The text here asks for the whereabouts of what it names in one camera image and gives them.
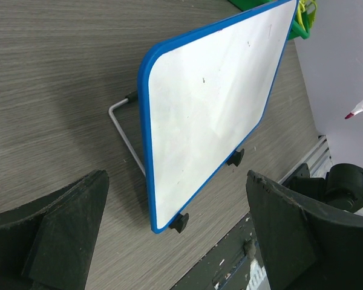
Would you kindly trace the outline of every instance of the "whiteboard surface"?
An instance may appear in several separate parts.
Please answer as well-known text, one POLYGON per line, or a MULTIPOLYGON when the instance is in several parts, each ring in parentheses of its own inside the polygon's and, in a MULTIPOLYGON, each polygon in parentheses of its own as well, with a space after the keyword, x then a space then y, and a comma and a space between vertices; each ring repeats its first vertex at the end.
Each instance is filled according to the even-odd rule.
POLYGON ((148 97, 157 229, 261 120, 296 5, 285 2, 154 62, 148 97))

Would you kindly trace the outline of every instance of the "white wall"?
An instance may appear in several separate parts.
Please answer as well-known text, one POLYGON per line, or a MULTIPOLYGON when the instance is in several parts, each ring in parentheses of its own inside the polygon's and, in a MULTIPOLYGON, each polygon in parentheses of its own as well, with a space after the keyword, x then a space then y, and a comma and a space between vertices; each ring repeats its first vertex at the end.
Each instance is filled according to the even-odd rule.
POLYGON ((363 113, 344 119, 363 99, 363 0, 318 6, 310 39, 296 40, 316 128, 334 163, 363 167, 363 113))

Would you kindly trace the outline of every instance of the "small whiteboard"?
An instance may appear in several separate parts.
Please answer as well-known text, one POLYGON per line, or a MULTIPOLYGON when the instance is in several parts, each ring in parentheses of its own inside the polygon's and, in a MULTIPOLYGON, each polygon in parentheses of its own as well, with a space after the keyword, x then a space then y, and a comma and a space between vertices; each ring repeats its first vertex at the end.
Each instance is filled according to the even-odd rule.
POLYGON ((297 4, 259 6, 145 56, 138 90, 153 232, 174 220, 258 126, 297 4))

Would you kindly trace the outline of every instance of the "blue frame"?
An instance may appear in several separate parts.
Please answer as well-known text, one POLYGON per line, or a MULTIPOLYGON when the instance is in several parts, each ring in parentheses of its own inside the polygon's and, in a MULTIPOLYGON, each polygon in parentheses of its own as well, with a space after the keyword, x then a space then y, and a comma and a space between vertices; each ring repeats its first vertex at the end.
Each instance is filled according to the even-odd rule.
MULTIPOLYGON (((151 220, 151 229, 154 233, 159 234, 164 231, 169 224, 175 219, 176 215, 163 227, 157 228, 157 220, 156 220, 156 207, 155 207, 155 188, 154 188, 154 168, 153 168, 153 153, 152 153, 152 136, 151 136, 151 118, 150 118, 150 109, 149 109, 149 73, 152 70, 153 65, 156 60, 162 55, 167 53, 168 51, 174 50, 178 47, 186 45, 192 41, 205 37, 211 33, 222 30, 230 25, 236 24, 237 22, 243 21, 245 19, 251 18, 255 15, 258 15, 262 12, 268 11, 275 7, 278 7, 284 3, 290 2, 293 0, 277 0, 275 2, 270 2, 264 4, 262 6, 253 8, 251 10, 242 12, 235 16, 229 17, 227 19, 223 19, 222 21, 207 25, 205 27, 198 28, 196 30, 192 30, 185 34, 181 34, 172 39, 160 42, 154 45, 145 55, 143 61, 139 68, 139 74, 137 77, 137 88, 139 92, 139 108, 140 108, 140 125, 142 131, 142 139, 143 139, 143 151, 144 151, 144 159, 145 159, 145 173, 146 173, 146 186, 148 191, 148 203, 149 203, 149 215, 151 220)), ((292 22, 296 15, 296 9, 293 12, 292 22)), ((289 27, 287 37, 289 36, 291 27, 289 27)), ((278 61, 277 69, 273 78, 272 86, 270 87, 269 95, 266 100, 266 104, 269 101, 270 93, 272 91, 272 87, 277 75, 278 67, 280 66, 281 59, 283 57, 283 51, 281 52, 280 60, 278 61)), ((242 140, 241 143, 255 130, 256 127, 260 124, 265 111, 262 113, 261 119, 257 123, 257 125, 249 132, 249 134, 242 140)), ((233 152, 223 161, 223 163, 213 172, 213 174, 206 180, 205 183, 201 185, 201 187, 191 196, 189 201, 179 210, 181 212, 198 194, 198 192, 207 184, 207 182, 218 172, 218 170, 222 167, 222 165, 226 162, 227 159, 233 152)))

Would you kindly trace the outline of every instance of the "green basket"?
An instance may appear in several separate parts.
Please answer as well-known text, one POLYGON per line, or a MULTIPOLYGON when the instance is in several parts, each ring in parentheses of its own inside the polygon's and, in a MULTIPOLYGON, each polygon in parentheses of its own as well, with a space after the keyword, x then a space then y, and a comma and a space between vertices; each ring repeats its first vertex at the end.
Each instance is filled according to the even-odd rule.
MULTIPOLYGON (((229 0, 229 2, 233 3, 236 7, 238 7, 242 11, 253 9, 257 6, 264 5, 273 0, 229 0)), ((307 39, 310 36, 309 22, 308 22, 308 14, 304 12, 301 14, 302 22, 305 26, 305 30, 297 23, 296 20, 293 20, 292 29, 289 33, 288 39, 293 39, 298 36, 301 36, 303 39, 307 39)))

